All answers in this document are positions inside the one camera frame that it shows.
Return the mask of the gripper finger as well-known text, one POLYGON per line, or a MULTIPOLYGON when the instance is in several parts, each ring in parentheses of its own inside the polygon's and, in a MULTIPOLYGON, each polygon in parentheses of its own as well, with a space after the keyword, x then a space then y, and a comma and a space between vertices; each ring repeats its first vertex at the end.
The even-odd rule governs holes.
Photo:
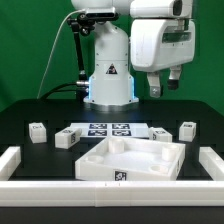
POLYGON ((152 72, 147 74, 147 80, 150 88, 150 96, 159 98, 162 93, 162 87, 160 83, 160 73, 152 72))
POLYGON ((174 66, 170 68, 170 75, 167 81, 169 90, 176 90, 179 87, 179 79, 182 73, 182 66, 174 66))

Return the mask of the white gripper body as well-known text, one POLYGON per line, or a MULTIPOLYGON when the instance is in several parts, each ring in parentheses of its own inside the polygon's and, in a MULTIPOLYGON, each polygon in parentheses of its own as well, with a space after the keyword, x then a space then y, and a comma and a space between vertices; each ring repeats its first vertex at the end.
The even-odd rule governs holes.
POLYGON ((195 53, 195 24, 187 30, 173 19, 135 19, 131 27, 130 58, 136 71, 155 72, 191 62, 195 53))

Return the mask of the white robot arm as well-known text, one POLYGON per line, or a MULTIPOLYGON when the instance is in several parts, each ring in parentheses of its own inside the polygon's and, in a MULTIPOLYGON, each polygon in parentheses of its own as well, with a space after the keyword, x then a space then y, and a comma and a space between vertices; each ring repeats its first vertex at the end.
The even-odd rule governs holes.
POLYGON ((160 71, 170 71, 176 89, 182 65, 193 60, 193 0, 71 0, 80 12, 71 22, 75 33, 95 33, 95 70, 81 83, 86 105, 122 110, 138 102, 130 69, 145 72, 150 95, 161 96, 160 71))

